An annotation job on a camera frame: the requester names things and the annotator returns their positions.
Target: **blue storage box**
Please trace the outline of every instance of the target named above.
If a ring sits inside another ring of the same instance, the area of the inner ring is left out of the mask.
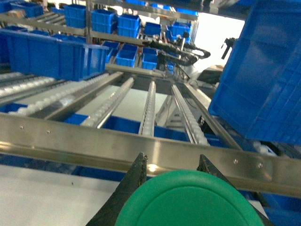
[[[66,25],[76,28],[86,27],[86,7],[81,5],[64,6]]]
[[[140,28],[139,16],[129,14],[118,16],[118,28],[138,30],[138,28]]]
[[[54,13],[65,14],[65,9],[64,8],[51,7],[51,11],[54,12]]]
[[[116,56],[116,63],[118,65],[134,67],[136,60],[136,52],[128,50],[120,50]]]
[[[26,17],[36,17],[43,14],[43,7],[40,4],[29,3],[29,2],[19,2],[12,3],[12,9],[23,9],[26,13]]]
[[[160,24],[154,24],[150,22],[146,22],[144,34],[147,35],[154,35],[154,34],[161,34],[161,25]]]
[[[49,36],[49,32],[46,32],[46,31],[40,31],[40,30],[32,30],[32,31],[29,32],[29,33]]]
[[[117,29],[117,22],[107,25],[107,24],[96,24],[92,22],[92,30],[96,32],[103,32],[112,34]]]
[[[13,72],[81,81],[104,72],[108,47],[0,29]]]
[[[96,9],[91,12],[92,24],[112,25],[117,22],[117,15],[114,11]]]
[[[142,68],[153,70],[157,67],[158,56],[154,54],[144,54],[142,57]]]
[[[301,1],[258,0],[209,112],[248,139],[301,145]]]
[[[136,4],[136,5],[141,5],[141,6],[144,6],[144,5],[145,5],[145,1],[126,0],[126,2],[132,3],[132,4]]]

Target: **blue plastic bin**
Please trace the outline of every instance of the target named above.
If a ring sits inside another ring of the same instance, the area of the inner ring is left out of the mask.
[[[157,67],[158,56],[154,54],[144,54],[142,57],[142,68],[153,70]]]
[[[178,34],[183,36],[184,32],[188,32],[190,34],[190,30],[191,30],[191,24],[179,23],[179,22],[175,22],[170,28],[170,31],[173,36],[177,36]]]
[[[145,5],[145,1],[126,0],[126,2],[132,3],[132,4],[136,4],[136,5],[141,5],[141,6],[144,6],[144,5]]]
[[[128,50],[120,50],[116,56],[116,63],[118,65],[134,67],[136,60],[136,52]]]
[[[86,27],[86,7],[81,5],[64,6],[66,25],[76,28]]]
[[[92,24],[112,25],[117,22],[117,15],[114,11],[96,9],[91,12]]]
[[[146,22],[144,34],[147,35],[154,35],[154,34],[161,34],[161,25],[160,24],[154,24],[150,22]]]
[[[29,32],[29,33],[49,36],[49,32],[46,32],[46,31],[40,31],[40,30],[33,30],[33,31]]]
[[[23,9],[26,13],[26,17],[36,17],[43,14],[43,7],[40,4],[29,3],[29,2],[19,2],[12,3],[12,9]]]
[[[108,47],[0,29],[13,72],[81,81],[104,72]]]
[[[92,30],[96,32],[103,32],[112,34],[115,30],[117,30],[117,22],[107,25],[107,24],[96,24],[92,22]]]
[[[137,30],[140,28],[139,16],[129,14],[118,16],[118,28]]]
[[[54,12],[54,13],[65,14],[65,9],[64,8],[51,7],[51,11]]]
[[[258,0],[209,112],[248,139],[301,145],[300,1]]]

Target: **small blue bin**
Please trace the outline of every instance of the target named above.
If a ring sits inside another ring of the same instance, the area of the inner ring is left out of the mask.
[[[301,145],[301,1],[258,0],[209,112],[248,139]]]
[[[112,25],[117,22],[117,15],[114,11],[96,9],[91,12],[92,24]]]
[[[40,4],[20,2],[12,3],[12,9],[23,9],[27,17],[36,17],[43,14],[43,7]]]
[[[107,24],[96,24],[92,22],[92,30],[96,32],[103,32],[112,34],[115,30],[117,30],[117,22],[107,25]]]
[[[145,1],[126,0],[126,2],[132,3],[132,4],[136,4],[136,5],[141,5],[141,6],[144,6],[144,5],[145,5]]]
[[[138,28],[140,28],[139,16],[129,14],[118,16],[118,28],[138,30]]]
[[[108,47],[0,29],[13,72],[81,81],[104,72]]]
[[[51,7],[51,11],[54,12],[54,13],[65,14],[65,9],[64,8]]]
[[[40,30],[33,30],[33,31],[29,32],[29,33],[49,36],[49,32],[46,32],[46,31],[40,31]]]
[[[142,57],[142,68],[153,70],[157,67],[158,56],[154,54],[144,54]]]
[[[86,7],[81,5],[64,6],[66,25],[76,28],[86,27]]]
[[[160,24],[154,24],[150,22],[146,22],[144,34],[146,35],[154,35],[154,34],[161,34],[161,25]]]
[[[136,52],[120,50],[116,56],[116,63],[118,65],[134,67],[136,60]]]

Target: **green plastic lid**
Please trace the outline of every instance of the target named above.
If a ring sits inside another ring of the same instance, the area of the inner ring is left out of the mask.
[[[251,204],[210,174],[178,170],[156,176],[128,199],[115,226],[264,226]]]

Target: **blue bin on shelf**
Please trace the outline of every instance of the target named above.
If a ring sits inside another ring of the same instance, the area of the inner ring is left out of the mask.
[[[49,36],[49,32],[46,32],[46,31],[40,31],[40,30],[32,30],[32,31],[29,32],[29,33]]]
[[[154,24],[150,22],[146,22],[144,34],[146,35],[154,35],[154,34],[161,34],[161,25],[160,24]]]
[[[245,138],[301,145],[300,10],[256,1],[233,47],[209,112]]]
[[[122,66],[134,67],[136,60],[136,52],[128,50],[120,50],[116,56],[116,63]]]
[[[117,22],[117,15],[114,11],[96,9],[91,12],[92,24],[112,25]]]
[[[142,68],[153,70],[157,67],[158,56],[155,54],[144,54],[142,56]]]
[[[108,47],[0,29],[13,72],[81,81],[102,72]]]
[[[26,13],[26,17],[36,17],[43,14],[43,7],[40,4],[29,3],[29,2],[19,2],[12,3],[12,9],[23,9]]]
[[[86,7],[81,5],[64,6],[66,25],[69,27],[86,27]]]
[[[54,12],[54,13],[65,14],[65,9],[64,8],[51,7],[51,11]]]

